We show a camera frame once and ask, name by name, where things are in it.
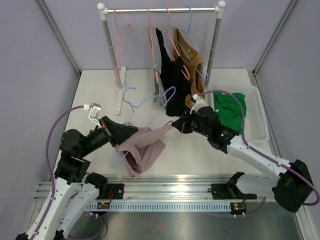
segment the gray floor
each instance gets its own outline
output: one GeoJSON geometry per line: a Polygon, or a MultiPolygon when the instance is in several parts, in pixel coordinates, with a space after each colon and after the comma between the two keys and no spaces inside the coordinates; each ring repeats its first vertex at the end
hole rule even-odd
{"type": "MultiPolygon", "coordinates": [[[[258,205],[249,205],[248,212],[258,205]]],[[[257,215],[237,218],[213,212],[109,212],[108,225],[97,240],[302,240],[296,216],[277,203],[267,203],[257,215]]],[[[87,216],[71,231],[94,236],[100,221],[87,216]]]]}

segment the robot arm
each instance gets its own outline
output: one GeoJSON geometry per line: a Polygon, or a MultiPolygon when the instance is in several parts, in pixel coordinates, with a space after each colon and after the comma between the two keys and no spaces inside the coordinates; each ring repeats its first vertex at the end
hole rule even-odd
{"type": "Polygon", "coordinates": [[[267,197],[274,195],[283,208],[293,213],[297,212],[313,189],[288,169],[299,173],[313,185],[306,164],[300,160],[290,162],[247,142],[238,132],[222,125],[218,114],[205,105],[202,97],[194,95],[191,100],[195,105],[173,122],[172,126],[182,134],[196,132],[207,137],[210,145],[216,150],[245,161],[267,176],[252,179],[244,173],[236,173],[226,184],[230,195],[234,198],[235,192],[267,197]]]}
{"type": "Polygon", "coordinates": [[[108,179],[93,172],[86,177],[84,186],[69,203],[90,165],[83,158],[107,143],[116,147],[138,131],[134,126],[113,122],[107,116],[98,119],[100,109],[97,104],[90,107],[89,119],[97,126],[87,136],[75,129],[67,130],[62,135],[59,147],[61,158],[53,179],[54,195],[49,194],[32,227],[26,233],[19,234],[16,240],[65,240],[87,206],[98,196],[107,196],[108,179]]]}

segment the blue hanger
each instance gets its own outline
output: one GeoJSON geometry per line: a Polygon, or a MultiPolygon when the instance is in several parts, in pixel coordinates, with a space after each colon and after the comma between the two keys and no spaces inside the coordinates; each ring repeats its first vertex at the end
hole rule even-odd
{"type": "MultiPolygon", "coordinates": [[[[193,41],[193,44],[194,44],[194,46],[195,46],[195,50],[199,53],[199,50],[198,50],[196,41],[194,40],[194,37],[192,36],[192,34],[191,34],[191,32],[190,32],[190,29],[191,29],[191,21],[192,21],[192,10],[191,10],[191,8],[190,8],[189,6],[186,6],[186,7],[189,8],[189,10],[190,10],[190,21],[189,21],[188,31],[182,30],[182,29],[180,29],[180,28],[177,28],[177,29],[180,30],[181,32],[190,34],[190,37],[191,37],[191,39],[192,39],[192,41],[193,41]]],[[[182,47],[182,45],[180,44],[180,42],[179,42],[179,41],[177,41],[177,42],[178,42],[180,48],[183,50],[183,52],[184,52],[184,54],[186,55],[186,57],[187,57],[187,58],[189,59],[189,61],[191,62],[191,59],[190,59],[190,57],[188,56],[187,52],[184,50],[184,48],[182,47]]],[[[204,76],[202,75],[202,73],[201,73],[198,69],[196,69],[196,71],[201,75],[201,77],[202,77],[205,81],[208,80],[209,75],[208,75],[207,72],[205,72],[206,77],[204,77],[204,76]]]]}
{"type": "MultiPolygon", "coordinates": [[[[160,114],[161,110],[167,105],[167,103],[170,101],[170,99],[175,95],[175,93],[176,93],[176,88],[175,88],[174,86],[172,86],[172,87],[168,88],[168,89],[164,92],[164,94],[158,94],[158,95],[156,95],[156,96],[149,97],[149,98],[143,100],[138,106],[135,106],[135,105],[133,105],[131,102],[125,100],[125,95],[126,95],[126,93],[127,93],[127,90],[129,90],[129,89],[136,89],[136,88],[135,88],[135,87],[128,87],[128,88],[124,91],[124,93],[123,93],[123,101],[124,101],[125,103],[129,104],[129,105],[131,106],[132,111],[133,111],[133,114],[131,115],[131,117],[129,118],[129,120],[126,122],[126,126],[128,125],[129,121],[132,119],[132,117],[133,117],[134,114],[135,114],[135,110],[134,110],[134,109],[138,109],[143,103],[145,103],[145,102],[148,101],[148,100],[154,99],[154,98],[159,97],[159,96],[164,96],[165,94],[167,94],[167,92],[168,92],[169,90],[173,89],[173,93],[171,94],[171,96],[170,96],[170,97],[168,98],[168,100],[164,103],[164,105],[161,107],[161,109],[158,111],[158,113],[153,117],[153,119],[149,122],[148,126],[142,131],[142,134],[144,134],[145,131],[147,130],[147,128],[149,128],[150,125],[153,123],[153,121],[158,117],[158,115],[160,114]]],[[[115,154],[115,155],[113,156],[112,161],[111,161],[111,167],[112,167],[112,168],[117,168],[117,167],[119,166],[119,164],[123,161],[123,159],[125,159],[125,157],[127,156],[128,153],[129,153],[129,152],[127,151],[127,152],[125,153],[125,155],[118,161],[118,163],[117,163],[115,166],[113,166],[113,162],[114,162],[115,159],[116,159],[116,154],[115,154]]]]}

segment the metal rod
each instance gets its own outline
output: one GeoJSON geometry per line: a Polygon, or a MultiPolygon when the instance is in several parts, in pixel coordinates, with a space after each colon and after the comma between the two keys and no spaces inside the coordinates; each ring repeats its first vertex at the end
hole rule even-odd
{"type": "Polygon", "coordinates": [[[218,40],[220,23],[221,23],[221,18],[217,18],[215,21],[215,26],[214,26],[214,32],[213,32],[212,45],[211,45],[211,50],[210,50],[210,55],[209,55],[208,67],[206,68],[206,72],[208,74],[208,79],[204,83],[205,87],[209,86],[210,74],[211,74],[212,65],[214,63],[214,57],[215,57],[215,52],[216,52],[216,45],[217,45],[217,40],[218,40]]]}
{"type": "Polygon", "coordinates": [[[253,69],[253,74],[256,76],[259,72],[259,69],[261,68],[261,65],[264,63],[266,57],[268,56],[272,46],[275,44],[276,40],[278,39],[279,34],[282,32],[282,29],[284,28],[285,24],[287,23],[289,17],[293,13],[294,9],[298,5],[298,2],[300,0],[291,0],[289,5],[287,6],[286,10],[284,11],[284,14],[279,21],[278,25],[276,26],[272,37],[270,38],[268,44],[266,45],[258,63],[256,64],[255,68],[253,69]]]}
{"type": "MultiPolygon", "coordinates": [[[[167,13],[167,9],[165,8],[154,8],[149,10],[150,13],[153,14],[165,14],[167,13]]],[[[215,7],[193,7],[191,8],[191,11],[193,13],[215,13],[216,8],[215,7]]],[[[190,13],[190,9],[187,7],[183,8],[169,8],[170,13],[190,13]]],[[[104,13],[108,14],[113,14],[114,10],[113,9],[107,9],[104,11],[104,13]]],[[[147,14],[148,9],[143,8],[143,9],[116,9],[115,10],[116,14],[147,14]]]]}
{"type": "Polygon", "coordinates": [[[66,55],[66,58],[68,59],[68,61],[70,62],[70,64],[72,65],[75,74],[80,77],[81,76],[81,70],[79,69],[79,66],[75,60],[75,58],[72,56],[66,41],[64,40],[64,38],[62,37],[62,34],[59,31],[59,28],[54,20],[54,18],[52,17],[51,12],[49,11],[49,8],[47,7],[46,1],[44,0],[36,0],[37,4],[39,5],[40,9],[42,10],[46,20],[49,23],[49,26],[51,27],[53,34],[55,35],[56,39],[58,40],[62,51],[64,52],[64,54],[66,55]]]}
{"type": "Polygon", "coordinates": [[[111,36],[110,36],[110,31],[109,31],[107,19],[103,20],[102,24],[103,24],[103,29],[104,29],[104,33],[105,33],[105,38],[108,43],[108,48],[109,48],[109,53],[110,53],[110,58],[111,58],[114,74],[119,77],[119,81],[118,81],[117,86],[118,86],[118,89],[122,90],[124,88],[124,86],[122,86],[120,75],[119,75],[119,70],[117,68],[116,55],[115,55],[114,47],[112,45],[112,40],[111,40],[111,36]]]}

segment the clothes hanger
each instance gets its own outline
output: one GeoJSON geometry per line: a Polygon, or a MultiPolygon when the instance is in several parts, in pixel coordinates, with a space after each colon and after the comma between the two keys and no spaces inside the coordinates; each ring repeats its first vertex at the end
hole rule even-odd
{"type": "MultiPolygon", "coordinates": [[[[119,62],[119,43],[120,43],[120,34],[126,30],[126,39],[125,39],[125,47],[124,47],[124,52],[123,52],[123,56],[122,56],[122,60],[121,60],[121,66],[120,66],[120,69],[122,68],[123,66],[123,63],[124,63],[124,59],[125,59],[125,55],[126,55],[126,51],[127,51],[127,45],[128,45],[128,39],[129,39],[129,32],[130,32],[130,25],[129,23],[127,25],[125,25],[125,27],[119,31],[119,27],[118,27],[118,23],[117,23],[117,18],[116,18],[116,8],[113,9],[113,16],[114,16],[114,21],[115,21],[115,27],[116,27],[116,30],[118,32],[118,35],[117,35],[117,43],[116,43],[116,68],[118,68],[118,62],[119,62]]],[[[120,78],[120,71],[115,71],[115,83],[118,84],[119,82],[119,78],[120,78]]]]}
{"type": "MultiPolygon", "coordinates": [[[[148,7],[148,17],[149,17],[149,26],[148,26],[148,29],[149,29],[149,37],[150,37],[150,43],[151,43],[151,52],[152,52],[152,56],[155,57],[156,54],[155,54],[155,48],[154,48],[154,40],[153,40],[153,37],[152,37],[152,27],[151,27],[151,18],[150,18],[150,10],[149,10],[149,7],[148,7]]],[[[153,68],[154,70],[154,75],[155,75],[155,80],[156,80],[156,83],[158,84],[159,83],[159,78],[158,78],[158,72],[159,70],[155,67],[153,68]]]]}
{"type": "MultiPolygon", "coordinates": [[[[146,98],[146,99],[143,100],[138,106],[135,106],[135,105],[133,105],[130,101],[125,100],[125,95],[126,95],[126,93],[127,93],[127,90],[129,90],[129,89],[136,89],[136,88],[135,88],[135,87],[128,87],[126,90],[124,90],[124,93],[123,93],[123,101],[124,101],[125,103],[129,104],[129,105],[131,106],[132,111],[133,111],[133,114],[131,115],[130,119],[126,122],[126,126],[128,125],[129,121],[130,121],[130,120],[132,119],[132,117],[134,116],[134,114],[135,114],[135,109],[138,109],[143,103],[145,103],[146,101],[151,100],[151,99],[153,99],[153,98],[155,97],[155,96],[153,96],[153,97],[146,98]]],[[[176,93],[176,88],[175,88],[174,86],[168,88],[168,89],[164,92],[164,95],[166,95],[167,92],[170,91],[170,90],[172,90],[172,89],[173,89],[173,93],[172,93],[171,96],[168,98],[168,100],[165,102],[165,104],[160,108],[160,110],[157,112],[157,114],[153,117],[153,119],[149,122],[148,126],[145,127],[145,129],[142,131],[142,134],[145,133],[145,131],[150,127],[150,125],[151,125],[151,124],[154,122],[154,120],[158,117],[158,115],[160,114],[161,110],[167,105],[167,103],[168,103],[168,102],[171,100],[171,98],[175,95],[175,93],[176,93]]],[[[125,159],[125,157],[127,156],[128,153],[129,153],[129,152],[127,151],[127,152],[125,153],[125,155],[124,155],[124,156],[118,161],[118,163],[114,166],[114,165],[113,165],[113,162],[115,161],[116,155],[117,155],[117,154],[115,154],[115,155],[113,156],[113,158],[112,158],[112,161],[111,161],[110,166],[111,166],[113,169],[114,169],[114,168],[117,168],[117,167],[119,166],[119,164],[125,159]]]]}
{"type": "MultiPolygon", "coordinates": [[[[179,54],[179,52],[178,52],[178,49],[176,48],[175,43],[174,43],[174,41],[173,41],[173,39],[172,39],[172,37],[171,37],[171,34],[170,34],[170,12],[169,12],[169,9],[168,9],[167,6],[164,6],[164,7],[166,8],[166,10],[167,10],[167,12],[168,12],[168,29],[167,29],[167,31],[161,30],[160,28],[158,28],[158,29],[159,29],[161,32],[169,35],[169,38],[170,38],[170,40],[171,40],[171,42],[172,42],[172,44],[173,44],[173,48],[174,48],[175,52],[177,53],[177,55],[180,57],[180,54],[179,54]]],[[[171,59],[172,59],[173,61],[175,61],[174,57],[171,55],[171,53],[170,53],[170,51],[168,50],[168,48],[166,47],[166,45],[163,44],[163,46],[164,46],[165,50],[168,52],[168,54],[170,55],[171,59]]],[[[181,72],[183,73],[183,75],[185,76],[185,78],[186,78],[187,80],[189,80],[189,79],[190,79],[190,74],[189,74],[186,66],[183,65],[183,67],[184,67],[185,72],[186,72],[187,75],[184,73],[183,70],[181,70],[181,72]]]]}
{"type": "MultiPolygon", "coordinates": [[[[152,32],[152,26],[151,26],[151,17],[150,17],[150,10],[149,7],[148,9],[148,17],[149,17],[149,26],[148,26],[148,32],[149,32],[149,38],[150,38],[150,46],[151,46],[151,56],[152,56],[152,68],[154,71],[154,95],[159,95],[162,94],[164,92],[164,87],[162,85],[161,82],[161,78],[160,78],[160,71],[159,71],[159,67],[157,64],[157,60],[156,60],[156,54],[155,54],[155,48],[154,48],[154,38],[153,38],[153,32],[152,32]]],[[[167,101],[167,97],[163,96],[163,97],[155,97],[153,99],[154,103],[157,103],[158,100],[160,100],[160,103],[162,105],[165,104],[165,102],[167,101]]]]}
{"type": "MultiPolygon", "coordinates": [[[[189,10],[190,10],[190,21],[189,21],[188,31],[182,30],[182,29],[180,29],[180,28],[177,28],[177,29],[178,29],[179,31],[181,31],[181,32],[190,34],[190,37],[191,37],[191,39],[192,39],[192,41],[193,41],[193,44],[194,44],[194,46],[195,46],[195,50],[199,53],[199,50],[198,50],[196,41],[194,40],[194,37],[192,36],[192,34],[191,34],[191,32],[190,32],[190,29],[191,29],[191,21],[192,21],[192,10],[191,10],[191,8],[190,8],[189,6],[186,6],[186,7],[189,8],[189,10]]],[[[188,54],[187,54],[187,52],[185,51],[185,49],[182,47],[182,45],[180,44],[180,42],[179,42],[178,40],[177,40],[177,42],[178,42],[180,48],[183,50],[183,52],[184,52],[184,54],[186,55],[186,57],[187,57],[187,58],[189,59],[189,61],[191,62],[191,59],[190,59],[190,57],[188,56],[188,54]]],[[[200,76],[201,76],[205,81],[207,81],[207,80],[209,79],[209,75],[208,75],[207,71],[205,71],[206,77],[204,77],[204,76],[202,75],[202,73],[201,73],[198,69],[196,69],[196,71],[200,74],[200,76]]]]}

